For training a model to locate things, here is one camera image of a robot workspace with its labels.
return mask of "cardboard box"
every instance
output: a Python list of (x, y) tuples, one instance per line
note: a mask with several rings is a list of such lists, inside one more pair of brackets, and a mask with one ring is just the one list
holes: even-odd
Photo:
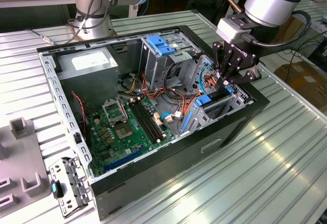
[[(274, 73), (286, 80), (289, 64), (279, 67)], [(327, 111), (327, 78), (305, 61), (291, 65), (287, 84), (320, 111)]]

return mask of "white sticker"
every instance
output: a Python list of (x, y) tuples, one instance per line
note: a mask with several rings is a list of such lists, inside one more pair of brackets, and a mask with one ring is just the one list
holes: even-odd
[(316, 79), (314, 79), (312, 76), (305, 76), (304, 78), (305, 78), (306, 81), (308, 81), (308, 82), (316, 82)]
[(178, 45), (177, 44), (170, 44), (169, 45), (171, 48), (178, 48)]
[(293, 66), (293, 68), (297, 71), (297, 72), (304, 72), (305, 70), (300, 67), (300, 66)]
[(107, 64), (109, 60), (102, 52), (87, 54), (80, 57), (75, 57), (72, 59), (72, 63), (76, 69), (76, 71), (94, 67), (97, 65)]

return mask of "blue pcie slot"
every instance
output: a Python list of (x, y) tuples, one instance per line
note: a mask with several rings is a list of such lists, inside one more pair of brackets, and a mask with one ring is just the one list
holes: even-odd
[(132, 159), (134, 158), (137, 158), (138, 156), (140, 156), (141, 154), (141, 151), (144, 150), (145, 147), (142, 147), (141, 149), (137, 150), (136, 152), (133, 152), (131, 155), (128, 155), (122, 159), (119, 159), (118, 161), (114, 162), (114, 163), (111, 163), (111, 164), (108, 164), (107, 166), (105, 166), (103, 168), (104, 171), (107, 171), (107, 170), (110, 170), (110, 169), (114, 169), (128, 161), (131, 161)]

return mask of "yellow wire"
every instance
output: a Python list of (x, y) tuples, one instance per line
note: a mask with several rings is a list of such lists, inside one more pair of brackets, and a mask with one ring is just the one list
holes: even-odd
[(131, 92), (133, 92), (133, 90), (135, 88), (135, 82), (136, 82), (136, 78), (134, 78), (133, 85), (132, 85), (131, 89), (129, 91), (125, 92), (126, 94), (130, 94)]

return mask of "wire bundle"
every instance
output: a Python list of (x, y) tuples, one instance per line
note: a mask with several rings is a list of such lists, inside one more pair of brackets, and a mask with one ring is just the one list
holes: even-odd
[(72, 92), (72, 95), (78, 100), (80, 103), (81, 109), (82, 109), (82, 114), (83, 114), (83, 125), (84, 125), (84, 135), (86, 135), (86, 121), (85, 121), (85, 110), (83, 106), (83, 102), (81, 101), (80, 97), (78, 97), (77, 94)]
[(133, 79), (134, 80), (133, 80), (132, 87), (128, 91), (125, 92), (126, 94), (130, 94), (130, 93), (132, 93), (134, 91), (135, 83), (136, 83), (136, 81), (138, 81), (138, 78), (134, 77)]

